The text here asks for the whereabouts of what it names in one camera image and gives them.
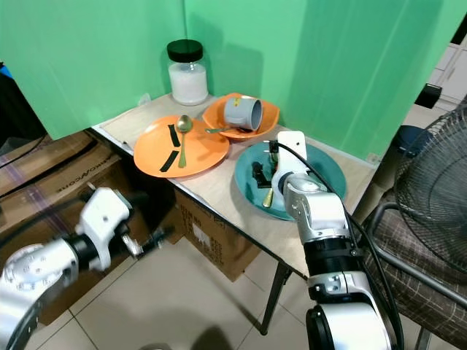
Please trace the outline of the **large brown cardboard box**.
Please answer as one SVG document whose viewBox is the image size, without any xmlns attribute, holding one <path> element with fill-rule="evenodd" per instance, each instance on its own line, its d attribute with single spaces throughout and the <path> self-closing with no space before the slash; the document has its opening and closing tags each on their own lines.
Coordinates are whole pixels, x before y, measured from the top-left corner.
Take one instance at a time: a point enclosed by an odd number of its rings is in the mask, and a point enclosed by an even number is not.
<svg viewBox="0 0 467 350">
<path fill-rule="evenodd" d="M 44 144 L 30 155 L 1 170 L 1 238 L 9 242 L 0 248 L 5 261 L 17 249 L 30 244 L 43 244 L 54 238 L 74 233 L 81 205 L 70 204 L 55 214 L 41 219 L 15 237 L 11 234 L 37 214 L 89 190 L 100 178 L 119 163 L 106 142 L 86 131 Z"/>
</svg>

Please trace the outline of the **flat orange plate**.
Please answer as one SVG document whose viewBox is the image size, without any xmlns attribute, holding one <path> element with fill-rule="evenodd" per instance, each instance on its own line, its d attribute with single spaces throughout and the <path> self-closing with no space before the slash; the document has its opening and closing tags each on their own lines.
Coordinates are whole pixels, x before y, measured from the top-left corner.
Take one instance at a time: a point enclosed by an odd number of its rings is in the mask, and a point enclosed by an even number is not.
<svg viewBox="0 0 467 350">
<path fill-rule="evenodd" d="M 140 171 L 161 178 L 193 176 L 216 166 L 226 157 L 230 149 L 229 140 L 219 133 L 206 133 L 207 124 L 193 119 L 193 130 L 186 136 L 187 165 L 178 167 L 178 156 L 168 172 L 160 172 L 171 151 L 180 151 L 181 135 L 174 127 L 177 120 L 177 114 L 155 120 L 138 137 L 134 145 L 134 163 Z"/>
</svg>

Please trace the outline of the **gold spoon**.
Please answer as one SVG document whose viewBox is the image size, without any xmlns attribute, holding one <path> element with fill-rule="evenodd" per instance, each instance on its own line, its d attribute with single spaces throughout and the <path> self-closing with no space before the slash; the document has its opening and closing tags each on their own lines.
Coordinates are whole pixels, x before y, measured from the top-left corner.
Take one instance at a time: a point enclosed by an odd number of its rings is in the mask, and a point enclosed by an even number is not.
<svg viewBox="0 0 467 350">
<path fill-rule="evenodd" d="M 187 114 L 181 114 L 178 117 L 177 121 L 177 130 L 178 133 L 181 135 L 181 143 L 180 143 L 180 159 L 178 160 L 178 167 L 184 168 L 187 165 L 186 161 L 186 151 L 185 151 L 185 144 L 186 144 L 186 136 L 193 130 L 193 119 Z"/>
</svg>

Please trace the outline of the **wide green backdrop panel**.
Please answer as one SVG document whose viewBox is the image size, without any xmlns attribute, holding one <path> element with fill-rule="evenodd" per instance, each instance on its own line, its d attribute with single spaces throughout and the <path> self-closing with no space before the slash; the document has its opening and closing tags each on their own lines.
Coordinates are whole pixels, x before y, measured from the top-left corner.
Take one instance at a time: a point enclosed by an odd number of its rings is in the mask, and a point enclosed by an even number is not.
<svg viewBox="0 0 467 350">
<path fill-rule="evenodd" d="M 467 15 L 467 0 L 186 0 L 211 90 L 375 164 Z"/>
</svg>

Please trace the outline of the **small printed cardboard box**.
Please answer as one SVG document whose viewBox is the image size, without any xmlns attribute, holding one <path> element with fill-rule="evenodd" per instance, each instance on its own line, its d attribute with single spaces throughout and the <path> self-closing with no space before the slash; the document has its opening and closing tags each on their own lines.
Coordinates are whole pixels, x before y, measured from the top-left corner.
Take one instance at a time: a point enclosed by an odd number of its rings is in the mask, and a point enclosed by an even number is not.
<svg viewBox="0 0 467 350">
<path fill-rule="evenodd" d="M 189 240 L 227 280 L 236 281 L 261 253 L 256 244 L 241 236 L 238 230 L 186 196 L 173 184 L 174 209 L 166 226 L 174 228 L 171 244 L 182 238 Z"/>
</svg>

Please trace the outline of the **long black strip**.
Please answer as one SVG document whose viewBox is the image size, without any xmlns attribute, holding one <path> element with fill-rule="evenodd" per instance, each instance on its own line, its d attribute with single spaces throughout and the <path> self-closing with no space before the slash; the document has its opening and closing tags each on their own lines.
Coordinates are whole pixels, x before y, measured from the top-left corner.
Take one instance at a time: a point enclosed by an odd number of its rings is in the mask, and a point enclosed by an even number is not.
<svg viewBox="0 0 467 350">
<path fill-rule="evenodd" d="M 176 159 L 178 156 L 180 156 L 180 151 L 178 149 L 173 149 L 168 155 L 166 161 L 164 161 L 163 166 L 160 167 L 160 172 L 168 172 L 172 168 L 174 163 L 176 163 Z"/>
</svg>

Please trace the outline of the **glass jar with black lid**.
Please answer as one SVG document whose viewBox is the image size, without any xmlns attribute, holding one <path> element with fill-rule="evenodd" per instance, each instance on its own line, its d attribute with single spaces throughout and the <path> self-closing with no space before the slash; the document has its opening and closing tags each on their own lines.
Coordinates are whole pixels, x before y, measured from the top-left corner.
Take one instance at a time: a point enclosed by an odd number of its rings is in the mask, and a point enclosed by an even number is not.
<svg viewBox="0 0 467 350">
<path fill-rule="evenodd" d="M 201 63 L 203 45 L 183 38 L 167 44 L 171 96 L 183 106 L 197 106 L 208 99 L 207 68 Z"/>
</svg>

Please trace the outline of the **orange bowl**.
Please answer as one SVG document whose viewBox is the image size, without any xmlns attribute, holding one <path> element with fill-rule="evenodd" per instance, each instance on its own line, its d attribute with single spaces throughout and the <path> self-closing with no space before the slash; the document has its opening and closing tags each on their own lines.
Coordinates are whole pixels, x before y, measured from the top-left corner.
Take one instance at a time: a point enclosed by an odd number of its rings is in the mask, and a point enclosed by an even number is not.
<svg viewBox="0 0 467 350">
<path fill-rule="evenodd" d="M 219 100 L 210 104 L 204 113 L 201 115 L 201 119 L 207 124 L 208 129 L 220 129 L 220 128 L 227 128 L 228 126 L 225 125 L 223 121 L 223 108 L 224 103 L 230 97 L 234 96 L 243 96 L 240 93 L 229 93 L 226 96 L 220 97 Z M 241 141 L 246 140 L 248 138 L 254 138 L 257 136 L 263 136 L 268 131 L 271 131 L 276 127 L 280 109 L 271 104 L 266 102 L 266 100 L 260 99 L 263 102 L 263 121 L 261 121 L 259 130 L 257 131 L 248 131 L 241 128 L 231 129 L 229 131 L 223 131 L 219 133 L 221 136 L 226 136 L 228 138 Z"/>
</svg>

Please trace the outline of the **grey cup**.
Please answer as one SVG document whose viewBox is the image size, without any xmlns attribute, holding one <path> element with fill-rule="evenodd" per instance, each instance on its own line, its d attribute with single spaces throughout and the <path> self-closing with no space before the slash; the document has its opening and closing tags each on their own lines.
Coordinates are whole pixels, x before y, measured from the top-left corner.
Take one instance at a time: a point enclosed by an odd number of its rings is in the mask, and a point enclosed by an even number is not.
<svg viewBox="0 0 467 350">
<path fill-rule="evenodd" d="M 257 131 L 263 121 L 263 102 L 248 96 L 230 97 L 224 103 L 223 121 L 228 127 Z"/>
</svg>

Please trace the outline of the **white drawer cabinet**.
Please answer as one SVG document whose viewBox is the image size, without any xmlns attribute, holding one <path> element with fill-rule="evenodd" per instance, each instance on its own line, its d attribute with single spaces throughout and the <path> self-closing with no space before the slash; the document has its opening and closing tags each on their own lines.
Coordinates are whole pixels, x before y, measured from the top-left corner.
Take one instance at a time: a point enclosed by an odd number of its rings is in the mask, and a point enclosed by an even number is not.
<svg viewBox="0 0 467 350">
<path fill-rule="evenodd" d="M 428 83 L 441 89 L 441 96 L 461 100 L 467 96 L 467 44 L 448 44 Z"/>
</svg>

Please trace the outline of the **teal plate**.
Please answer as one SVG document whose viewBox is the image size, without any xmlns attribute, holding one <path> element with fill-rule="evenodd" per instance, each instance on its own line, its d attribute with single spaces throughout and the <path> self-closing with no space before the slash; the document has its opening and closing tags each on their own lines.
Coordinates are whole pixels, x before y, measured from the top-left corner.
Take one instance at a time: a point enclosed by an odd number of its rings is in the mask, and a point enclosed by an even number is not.
<svg viewBox="0 0 467 350">
<path fill-rule="evenodd" d="M 266 173 L 268 178 L 270 177 L 271 169 L 268 149 L 269 147 L 266 142 L 259 142 L 248 147 L 240 154 L 236 162 L 236 170 L 234 170 L 234 183 L 236 183 L 237 190 L 240 191 L 248 203 L 270 214 L 272 217 L 291 221 L 293 218 L 289 216 L 285 210 L 273 207 L 263 208 L 261 206 L 267 191 L 271 188 L 269 184 L 256 184 L 251 176 L 251 163 L 253 163 L 253 161 L 260 161 L 263 163 L 264 173 Z M 318 182 L 320 181 L 320 176 L 324 176 L 327 183 L 334 188 L 336 193 L 341 198 L 344 198 L 344 196 L 346 196 L 347 181 L 336 161 L 331 159 L 331 157 L 321 149 L 312 146 L 312 144 L 307 144 L 306 153 L 307 160 L 310 161 L 314 170 L 318 173 L 314 176 L 314 179 Z"/>
</svg>

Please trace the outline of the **narrow green backdrop panel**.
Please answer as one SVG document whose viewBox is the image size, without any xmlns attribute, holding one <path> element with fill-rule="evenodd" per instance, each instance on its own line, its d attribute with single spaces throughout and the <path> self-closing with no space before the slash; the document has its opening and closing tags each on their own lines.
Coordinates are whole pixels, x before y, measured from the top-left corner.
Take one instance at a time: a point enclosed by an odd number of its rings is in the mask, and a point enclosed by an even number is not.
<svg viewBox="0 0 467 350">
<path fill-rule="evenodd" d="M 169 91 L 183 0 L 1 0 L 1 58 L 53 138 Z"/>
</svg>

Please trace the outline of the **blue container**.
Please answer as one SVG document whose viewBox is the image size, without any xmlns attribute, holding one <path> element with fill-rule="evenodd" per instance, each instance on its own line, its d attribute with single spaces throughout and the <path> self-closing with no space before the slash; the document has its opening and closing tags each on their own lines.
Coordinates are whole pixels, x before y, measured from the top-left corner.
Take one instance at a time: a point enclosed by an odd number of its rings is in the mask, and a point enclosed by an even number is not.
<svg viewBox="0 0 467 350">
<path fill-rule="evenodd" d="M 437 149 L 437 136 L 434 130 L 402 125 L 394 138 L 395 147 L 407 159 L 414 159 L 424 152 Z"/>
</svg>

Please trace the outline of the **black table leg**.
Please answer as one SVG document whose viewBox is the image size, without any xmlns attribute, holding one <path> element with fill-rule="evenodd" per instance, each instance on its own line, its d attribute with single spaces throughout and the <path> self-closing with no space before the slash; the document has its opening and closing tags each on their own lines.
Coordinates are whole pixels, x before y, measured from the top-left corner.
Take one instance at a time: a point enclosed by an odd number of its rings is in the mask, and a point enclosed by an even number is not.
<svg viewBox="0 0 467 350">
<path fill-rule="evenodd" d="M 282 290 L 284 289 L 287 280 L 293 271 L 287 266 L 286 263 L 282 261 L 278 261 L 276 273 L 274 273 L 274 279 L 271 283 L 271 289 L 269 291 L 268 300 L 266 304 L 266 309 L 263 312 L 263 320 L 261 320 L 261 324 L 257 327 L 260 335 L 267 336 L 269 327 L 271 324 L 271 318 L 274 315 L 274 310 L 276 310 L 278 300 L 280 299 Z"/>
</svg>

